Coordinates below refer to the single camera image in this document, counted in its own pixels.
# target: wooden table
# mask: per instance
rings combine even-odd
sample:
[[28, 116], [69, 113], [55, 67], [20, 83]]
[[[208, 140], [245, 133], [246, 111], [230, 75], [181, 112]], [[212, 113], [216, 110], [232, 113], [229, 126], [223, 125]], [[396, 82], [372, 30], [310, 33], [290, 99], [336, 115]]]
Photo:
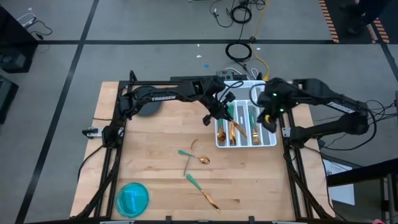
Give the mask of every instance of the wooden table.
[[[104, 82], [99, 93], [95, 118], [111, 118], [118, 82]], [[148, 118], [133, 116], [128, 121], [124, 137], [116, 193], [131, 182], [144, 184], [149, 191], [147, 210], [136, 220], [295, 220], [289, 176], [284, 161], [281, 135], [278, 130], [274, 147], [219, 149], [215, 145], [214, 125], [204, 126], [202, 117], [207, 110], [199, 102], [163, 102], [160, 111]], [[312, 126], [308, 105], [294, 109], [297, 126]], [[93, 121], [93, 126], [106, 126], [109, 121]], [[221, 209], [218, 214], [202, 194], [183, 177], [186, 156], [191, 143], [196, 155], [206, 155], [211, 163], [204, 165], [192, 159], [187, 173], [210, 193]], [[88, 156], [102, 144], [101, 139], [88, 141]], [[311, 139], [308, 147], [318, 149]], [[97, 191], [104, 162], [105, 149], [90, 158], [81, 171], [71, 215], [83, 210]], [[326, 180], [319, 154], [302, 149], [302, 159], [308, 188], [320, 205], [332, 216]], [[299, 188], [301, 213], [305, 217], [303, 197]], [[104, 194], [105, 214], [108, 192]], [[113, 208], [112, 219], [125, 219]]]

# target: person's leg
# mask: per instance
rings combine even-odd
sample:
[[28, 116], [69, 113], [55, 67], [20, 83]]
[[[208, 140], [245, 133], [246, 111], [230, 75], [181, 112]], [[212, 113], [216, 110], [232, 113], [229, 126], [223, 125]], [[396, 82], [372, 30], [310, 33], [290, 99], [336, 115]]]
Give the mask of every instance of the person's leg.
[[368, 25], [381, 15], [391, 0], [361, 0], [359, 5], [364, 9], [365, 15], [361, 18], [360, 23]]

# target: green-handled spoon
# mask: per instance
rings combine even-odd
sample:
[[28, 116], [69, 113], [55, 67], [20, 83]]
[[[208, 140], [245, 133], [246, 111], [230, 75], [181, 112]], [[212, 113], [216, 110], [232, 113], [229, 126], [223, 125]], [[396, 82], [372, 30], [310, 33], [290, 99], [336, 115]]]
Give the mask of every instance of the green-handled spoon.
[[205, 196], [205, 198], [207, 199], [207, 201], [209, 201], [210, 205], [212, 205], [216, 211], [218, 213], [221, 213], [220, 208], [218, 208], [218, 206], [216, 205], [216, 202], [214, 201], [214, 199], [208, 194], [206, 193], [200, 186], [199, 184], [195, 181], [195, 179], [191, 176], [191, 174], [187, 174], [187, 179], [194, 184], [194, 186], [200, 190], [200, 192], [203, 194], [203, 196]]
[[186, 156], [190, 156], [190, 157], [196, 158], [203, 164], [209, 164], [210, 163], [209, 158], [207, 158], [206, 156], [197, 157], [197, 156], [194, 156], [194, 155], [189, 154], [189, 153], [187, 153], [185, 151], [182, 151], [182, 150], [178, 150], [178, 153], [181, 154], [181, 155], [186, 155]]

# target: black line on floor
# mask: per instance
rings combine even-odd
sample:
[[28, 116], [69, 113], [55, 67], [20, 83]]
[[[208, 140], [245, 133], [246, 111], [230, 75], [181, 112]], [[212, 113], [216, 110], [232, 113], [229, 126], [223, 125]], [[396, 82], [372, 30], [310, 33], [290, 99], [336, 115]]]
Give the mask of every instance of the black line on floor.
[[83, 33], [81, 34], [81, 37], [80, 37], [80, 43], [76, 49], [75, 56], [73, 57], [72, 63], [70, 65], [69, 72], [68, 72], [67, 78], [65, 80], [65, 83], [63, 84], [62, 92], [61, 92], [60, 98], [58, 100], [57, 107], [55, 108], [55, 112], [52, 117], [49, 130], [47, 131], [47, 135], [44, 139], [44, 143], [43, 143], [40, 155], [39, 155], [39, 159], [37, 160], [35, 169], [33, 171], [32, 178], [30, 179], [29, 186], [25, 193], [24, 200], [22, 201], [22, 205], [19, 209], [18, 216], [17, 216], [16, 222], [15, 222], [16, 224], [25, 222], [25, 218], [26, 218], [27, 212], [29, 210], [30, 203], [32, 202], [34, 192], [36, 190], [37, 184], [39, 183], [40, 175], [42, 173], [44, 163], [47, 158], [47, 154], [49, 153], [49, 149], [50, 149], [51, 142], [52, 142], [52, 139], [55, 134], [55, 130], [58, 125], [58, 121], [61, 117], [61, 112], [62, 112], [63, 106], [65, 104], [65, 100], [67, 99], [70, 84], [72, 83], [72, 79], [75, 74], [76, 67], [78, 65], [81, 52], [83, 51], [84, 40], [87, 38], [88, 31], [90, 29], [90, 25], [93, 22], [93, 18], [94, 18], [94, 14], [95, 14], [95, 11], [96, 11], [96, 8], [98, 5], [98, 1], [99, 0], [93, 1], [93, 5], [91, 6], [90, 13], [88, 14], [88, 18], [87, 18], [85, 27], [83, 29]]
[[[230, 44], [234, 39], [203, 40], [84, 40], [87, 45], [155, 45], [155, 44]], [[39, 44], [70, 45], [79, 44], [80, 40], [41, 40]], [[332, 40], [256, 40], [255, 44], [336, 44]]]
[[376, 34], [377, 39], [379, 40], [381, 49], [383, 49], [383, 53], [386, 56], [388, 64], [391, 67], [392, 73], [394, 74], [394, 76], [396, 77], [396, 80], [398, 81], [398, 67], [397, 67], [396, 61], [395, 61], [394, 57], [392, 56], [391, 51], [388, 48], [388, 45], [384, 41], [382, 41], [381, 35], [377, 31], [377, 27], [374, 23], [372, 23], [372, 28], [374, 30], [374, 33]]

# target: black metal frame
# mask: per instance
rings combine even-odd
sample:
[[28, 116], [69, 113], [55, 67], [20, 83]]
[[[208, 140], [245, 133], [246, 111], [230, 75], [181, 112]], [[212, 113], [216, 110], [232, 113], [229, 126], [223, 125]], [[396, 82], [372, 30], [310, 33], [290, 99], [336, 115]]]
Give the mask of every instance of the black metal frame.
[[[118, 98], [122, 95], [124, 89], [127, 87], [127, 91], [132, 90], [133, 85], [178, 85], [181, 82], [139, 82], [137, 81], [136, 77], [134, 74], [130, 74], [130, 80], [129, 81], [120, 81], [118, 85], [118, 94], [116, 96], [116, 101], [115, 101], [115, 106], [114, 106], [114, 112], [113, 112], [113, 120], [119, 118], [119, 111], [118, 111]], [[289, 117], [289, 123], [290, 127], [294, 126], [294, 119], [291, 111], [287, 112], [288, 117]], [[284, 119], [283, 116], [280, 117], [280, 130], [285, 127]], [[123, 128], [126, 128], [126, 122], [123, 123]], [[90, 203], [83, 209], [81, 213], [79, 213], [75, 217], [71, 217], [68, 220], [55, 220], [55, 221], [48, 221], [48, 222], [37, 222], [35, 224], [67, 224], [67, 223], [78, 223], [78, 224], [99, 224], [100, 222], [106, 222], [106, 221], [111, 221], [111, 216], [112, 216], [112, 209], [113, 209], [113, 203], [114, 203], [114, 196], [116, 193], [116, 183], [118, 180], [118, 172], [119, 172], [119, 166], [120, 166], [120, 160], [121, 160], [121, 153], [123, 149], [123, 140], [124, 140], [124, 135], [121, 136], [121, 141], [119, 143], [119, 147], [116, 149], [106, 149], [106, 154], [104, 158], [104, 164], [103, 164], [103, 170], [101, 173], [101, 178], [100, 178], [100, 186], [97, 192], [94, 194], [93, 198], [91, 199]], [[325, 216], [320, 216], [321, 218], [324, 219], [317, 219], [313, 217], [312, 214], [312, 205], [317, 204], [315, 198], [312, 196], [312, 194], [306, 189], [306, 182], [305, 182], [305, 173], [304, 173], [304, 168], [303, 168], [303, 162], [301, 158], [301, 153], [299, 149], [294, 149], [296, 153], [296, 161], [297, 161], [297, 167], [298, 167], [298, 175], [294, 176], [296, 174], [291, 174], [291, 168], [293, 167], [292, 165], [292, 158], [290, 156], [290, 150], [291, 146], [289, 144], [288, 139], [283, 139], [282, 144], [284, 146], [284, 154], [286, 157], [286, 165], [287, 165], [287, 170], [290, 172], [289, 173], [289, 184], [290, 184], [290, 190], [292, 194], [292, 203], [293, 203], [293, 208], [294, 208], [294, 213], [295, 213], [295, 219], [296, 222], [305, 222], [309, 224], [318, 224], [318, 223], [326, 223], [326, 224], [362, 224], [358, 222], [347, 222], [347, 221], [340, 221], [340, 220], [335, 220], [332, 218], [327, 218], [325, 219]], [[111, 168], [111, 170], [108, 172], [109, 169], [109, 162], [111, 160], [112, 156], [112, 150], [116, 150], [116, 155], [115, 155], [115, 160], [114, 164]], [[109, 198], [108, 198], [108, 204], [106, 208], [106, 215], [105, 216], [100, 216], [101, 214], [101, 207], [102, 207], [102, 200], [103, 200], [103, 194], [108, 188], [109, 184], [110, 190], [109, 190]], [[303, 194], [304, 194], [304, 203], [305, 203], [305, 209], [307, 212], [307, 217], [302, 217], [300, 213], [300, 204], [299, 204], [299, 198], [297, 196], [297, 189], [296, 189], [296, 184], [302, 189]], [[134, 223], [166, 223], [166, 224], [171, 224], [171, 223], [198, 223], [198, 220], [194, 221], [179, 221], [179, 220], [172, 220], [172, 217], [166, 216], [165, 220], [135, 220]], [[273, 223], [272, 221], [266, 221], [266, 222], [259, 222], [255, 221], [253, 216], [248, 217], [247, 221], [206, 221], [207, 223], [266, 223], [266, 224], [271, 224]]]

